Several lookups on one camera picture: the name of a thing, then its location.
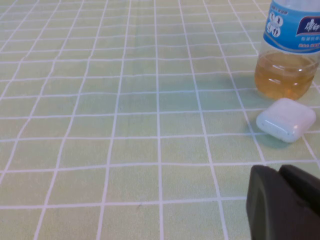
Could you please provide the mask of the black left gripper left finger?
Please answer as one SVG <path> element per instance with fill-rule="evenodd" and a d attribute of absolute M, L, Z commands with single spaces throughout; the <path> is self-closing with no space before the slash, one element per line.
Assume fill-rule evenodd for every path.
<path fill-rule="evenodd" d="M 255 165 L 250 170 L 246 212 L 253 240 L 318 240 L 316 215 L 275 170 Z"/>

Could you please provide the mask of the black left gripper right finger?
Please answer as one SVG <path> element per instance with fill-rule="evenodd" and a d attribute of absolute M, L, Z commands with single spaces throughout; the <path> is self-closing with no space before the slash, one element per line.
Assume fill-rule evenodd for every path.
<path fill-rule="evenodd" d="M 320 216 L 320 179 L 290 164 L 282 165 L 278 172 L 307 206 Z"/>

